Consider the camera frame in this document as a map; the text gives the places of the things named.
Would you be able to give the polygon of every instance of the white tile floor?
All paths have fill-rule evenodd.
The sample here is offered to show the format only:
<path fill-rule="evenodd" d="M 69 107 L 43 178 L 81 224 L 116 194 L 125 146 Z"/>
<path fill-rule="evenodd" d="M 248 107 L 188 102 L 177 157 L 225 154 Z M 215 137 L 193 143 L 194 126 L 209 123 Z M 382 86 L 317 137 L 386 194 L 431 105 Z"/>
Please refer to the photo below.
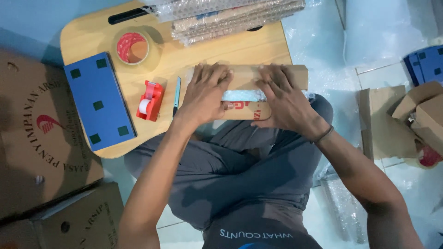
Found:
<path fill-rule="evenodd" d="M 327 18 L 328 22 L 312 21 L 316 18 Z M 349 132 L 352 129 L 346 126 L 355 122 L 356 117 L 359 124 L 358 112 L 346 112 L 346 107 L 356 105 L 355 91 L 399 85 L 410 89 L 411 80 L 404 65 L 398 60 L 375 62 L 357 69 L 337 69 L 340 65 L 343 66 L 339 50 L 340 43 L 343 42 L 342 27 L 337 7 L 328 5 L 328 1 L 318 9 L 306 9 L 285 19 L 283 25 L 292 62 L 305 64 L 310 69 L 311 90 L 323 94 L 333 104 L 336 110 L 334 118 L 341 127 L 338 130 L 347 139 L 358 142 L 355 134 L 360 132 L 359 129 Z M 443 163 L 432 170 L 418 168 L 414 161 L 399 158 L 381 159 L 375 163 L 404 196 L 414 227 L 425 247 L 440 248 L 443 244 L 443 236 L 439 234 L 443 233 Z M 103 160 L 103 166 L 106 178 L 119 183 L 123 201 L 126 203 L 135 179 L 125 169 L 122 158 Z M 308 232 L 325 249 L 368 248 L 368 245 L 356 246 L 340 239 L 328 211 L 322 187 L 311 190 L 303 218 Z M 199 249 L 203 245 L 202 234 L 176 218 L 168 206 L 157 229 L 163 249 Z"/>

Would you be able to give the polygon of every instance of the cardboard package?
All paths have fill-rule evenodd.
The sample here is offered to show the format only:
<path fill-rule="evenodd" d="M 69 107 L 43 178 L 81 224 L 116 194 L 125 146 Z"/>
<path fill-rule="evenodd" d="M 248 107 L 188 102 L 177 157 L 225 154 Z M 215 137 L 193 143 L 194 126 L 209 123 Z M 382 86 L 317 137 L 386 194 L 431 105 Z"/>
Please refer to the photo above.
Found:
<path fill-rule="evenodd" d="M 258 66 L 230 65 L 234 70 L 234 79 L 228 90 L 257 90 L 254 79 L 261 78 Z M 308 89 L 308 69 L 305 65 L 288 65 L 294 72 L 295 82 L 301 90 Z M 264 120 L 271 116 L 271 108 L 266 102 L 235 101 L 235 108 L 225 112 L 226 120 Z"/>
<path fill-rule="evenodd" d="M 390 115 L 405 94 L 404 86 L 360 91 L 363 153 L 369 159 L 417 157 L 415 134 Z"/>
<path fill-rule="evenodd" d="M 409 126 L 421 142 L 443 155 L 443 86 L 432 81 L 409 91 L 392 117 Z M 403 139 L 401 143 L 414 143 Z"/>
<path fill-rule="evenodd" d="M 103 177 L 63 70 L 0 50 L 0 220 Z"/>
<path fill-rule="evenodd" d="M 122 213 L 117 183 L 103 184 L 30 219 L 0 227 L 0 248 L 117 248 Z"/>

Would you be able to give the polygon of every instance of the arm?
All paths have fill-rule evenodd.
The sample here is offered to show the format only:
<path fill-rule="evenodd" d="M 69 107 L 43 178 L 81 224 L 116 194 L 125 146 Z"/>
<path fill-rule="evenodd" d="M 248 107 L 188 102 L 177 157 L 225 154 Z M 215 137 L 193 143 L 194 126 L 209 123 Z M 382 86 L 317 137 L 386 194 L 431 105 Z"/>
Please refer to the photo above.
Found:
<path fill-rule="evenodd" d="M 181 108 L 124 207 L 119 224 L 120 249 L 160 248 L 155 226 L 169 199 L 180 158 L 199 125 L 220 119 L 226 109 L 233 108 L 231 103 L 221 102 L 232 78 L 232 71 L 224 65 L 195 67 Z"/>
<path fill-rule="evenodd" d="M 261 67 L 259 71 L 263 80 L 257 81 L 257 84 L 268 99 L 272 115 L 253 125 L 292 130 L 310 141 L 316 141 L 329 129 L 326 121 L 312 109 L 286 67 L 271 65 Z M 423 248 L 401 193 L 374 162 L 336 132 L 316 145 L 346 188 L 368 212 L 371 248 Z"/>

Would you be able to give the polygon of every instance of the red tape dispenser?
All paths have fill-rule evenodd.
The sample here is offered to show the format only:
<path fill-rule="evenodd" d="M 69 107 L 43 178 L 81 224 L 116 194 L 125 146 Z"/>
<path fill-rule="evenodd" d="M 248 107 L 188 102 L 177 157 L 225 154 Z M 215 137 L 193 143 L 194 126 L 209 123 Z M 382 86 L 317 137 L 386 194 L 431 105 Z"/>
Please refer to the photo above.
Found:
<path fill-rule="evenodd" d="M 136 116 L 144 120 L 157 121 L 157 116 L 160 112 L 160 105 L 162 104 L 164 90 L 162 85 L 145 81 L 146 92 L 140 98 L 139 108 Z"/>

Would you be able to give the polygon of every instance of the gray shirt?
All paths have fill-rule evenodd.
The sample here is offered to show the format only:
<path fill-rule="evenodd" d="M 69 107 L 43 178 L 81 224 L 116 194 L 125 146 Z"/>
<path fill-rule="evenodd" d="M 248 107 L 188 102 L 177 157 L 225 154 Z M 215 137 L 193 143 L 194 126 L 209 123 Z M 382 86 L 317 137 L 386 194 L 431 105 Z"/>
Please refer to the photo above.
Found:
<path fill-rule="evenodd" d="M 302 213 L 280 200 L 236 205 L 206 229 L 203 249 L 321 249 L 304 228 Z"/>

